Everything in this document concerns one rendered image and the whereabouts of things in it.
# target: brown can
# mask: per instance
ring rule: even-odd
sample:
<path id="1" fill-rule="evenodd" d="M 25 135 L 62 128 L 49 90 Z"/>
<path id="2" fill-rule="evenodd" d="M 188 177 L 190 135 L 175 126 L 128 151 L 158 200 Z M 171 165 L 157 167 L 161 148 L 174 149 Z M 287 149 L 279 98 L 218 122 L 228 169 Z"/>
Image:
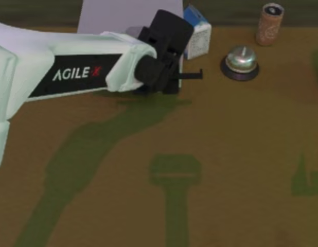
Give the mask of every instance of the brown can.
<path id="1" fill-rule="evenodd" d="M 275 3 L 263 6 L 256 33 L 256 42 L 262 46 L 272 45 L 278 36 L 284 8 Z"/>

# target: robotic arm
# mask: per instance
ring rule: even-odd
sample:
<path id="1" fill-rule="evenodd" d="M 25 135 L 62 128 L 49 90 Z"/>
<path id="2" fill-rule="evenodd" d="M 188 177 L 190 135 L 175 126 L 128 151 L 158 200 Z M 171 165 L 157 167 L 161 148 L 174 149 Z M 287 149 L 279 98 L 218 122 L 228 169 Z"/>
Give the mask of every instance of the robotic arm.
<path id="1" fill-rule="evenodd" d="M 179 59 L 193 34 L 180 17 L 159 10 L 138 39 L 127 34 L 39 32 L 0 23 L 0 165 L 9 119 L 26 101 L 96 90 L 179 92 Z"/>

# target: black bell base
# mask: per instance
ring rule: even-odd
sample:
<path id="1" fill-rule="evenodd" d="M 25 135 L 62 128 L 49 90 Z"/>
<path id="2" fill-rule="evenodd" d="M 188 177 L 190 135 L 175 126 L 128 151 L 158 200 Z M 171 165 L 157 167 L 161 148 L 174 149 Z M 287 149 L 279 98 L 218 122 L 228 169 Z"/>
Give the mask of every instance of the black bell base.
<path id="1" fill-rule="evenodd" d="M 232 79 L 235 81 L 250 81 L 250 80 L 253 80 L 258 75 L 258 73 L 260 71 L 260 68 L 257 65 L 256 68 L 249 73 L 234 72 L 226 65 L 225 59 L 226 59 L 226 57 L 224 57 L 221 61 L 221 71 L 229 79 Z"/>

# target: small box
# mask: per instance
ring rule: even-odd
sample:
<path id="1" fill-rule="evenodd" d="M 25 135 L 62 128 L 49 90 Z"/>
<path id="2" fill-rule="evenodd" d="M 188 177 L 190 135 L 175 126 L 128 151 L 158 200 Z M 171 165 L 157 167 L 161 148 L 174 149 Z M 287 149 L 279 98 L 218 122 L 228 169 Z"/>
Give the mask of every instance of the small box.
<path id="1" fill-rule="evenodd" d="M 192 59 L 207 54 L 210 45 L 211 24 L 193 5 L 189 5 L 184 10 L 184 19 L 195 28 L 184 52 L 185 58 Z"/>

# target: dark background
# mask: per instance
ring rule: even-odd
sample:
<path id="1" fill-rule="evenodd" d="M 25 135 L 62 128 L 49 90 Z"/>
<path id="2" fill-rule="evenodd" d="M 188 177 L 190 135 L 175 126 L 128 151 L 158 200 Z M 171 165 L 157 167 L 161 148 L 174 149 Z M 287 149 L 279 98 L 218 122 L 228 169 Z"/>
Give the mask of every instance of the dark background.
<path id="1" fill-rule="evenodd" d="M 268 2 L 270 1 L 184 0 L 184 5 L 194 4 L 214 25 L 256 25 L 261 6 Z M 318 0 L 276 2 L 286 9 L 284 25 L 318 26 Z M 0 22 L 20 27 L 76 27 L 81 5 L 82 0 L 0 0 Z"/>

